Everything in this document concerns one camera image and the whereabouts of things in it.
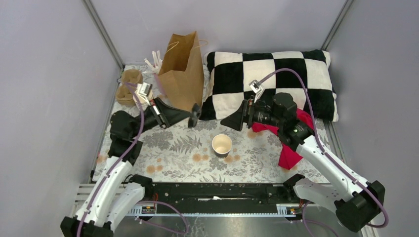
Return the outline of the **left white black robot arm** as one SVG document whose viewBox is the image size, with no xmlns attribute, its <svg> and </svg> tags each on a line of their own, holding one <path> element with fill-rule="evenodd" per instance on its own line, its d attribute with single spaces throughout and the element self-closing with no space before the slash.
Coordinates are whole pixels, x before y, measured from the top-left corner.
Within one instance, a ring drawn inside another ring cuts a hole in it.
<svg viewBox="0 0 419 237">
<path fill-rule="evenodd" d="M 156 98 L 147 109 L 140 109 L 137 117 L 125 111 L 113 113 L 106 166 L 74 217 L 63 218 L 60 224 L 63 236 L 112 237 L 119 223 L 138 202 L 155 203 L 153 181 L 142 175 L 130 177 L 124 191 L 115 196 L 139 158 L 143 146 L 139 138 L 142 132 L 156 126 L 166 129 L 185 119 L 188 119 L 189 128 L 195 127 L 200 112 L 198 104 L 194 104 L 191 111 L 185 111 Z"/>
</svg>

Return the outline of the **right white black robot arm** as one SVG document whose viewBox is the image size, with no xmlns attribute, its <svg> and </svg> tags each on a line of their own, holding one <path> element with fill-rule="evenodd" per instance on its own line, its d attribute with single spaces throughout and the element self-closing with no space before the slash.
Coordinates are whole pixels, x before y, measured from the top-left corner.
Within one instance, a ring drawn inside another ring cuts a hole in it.
<svg viewBox="0 0 419 237">
<path fill-rule="evenodd" d="M 251 97 L 243 100 L 239 109 L 222 119 L 221 124 L 234 130 L 242 130 L 243 124 L 271 125 L 278 129 L 280 141 L 308 160 L 332 185 L 327 188 L 316 185 L 303 176 L 295 176 L 290 186 L 283 190 L 284 199 L 296 203 L 300 199 L 312 201 L 332 212 L 349 230 L 356 232 L 380 213 L 388 225 L 388 214 L 383 207 L 385 188 L 379 181 L 369 182 L 360 176 L 320 141 L 317 131 L 300 121 L 296 115 L 297 105 L 290 94 L 273 96 L 271 106 Z"/>
</svg>

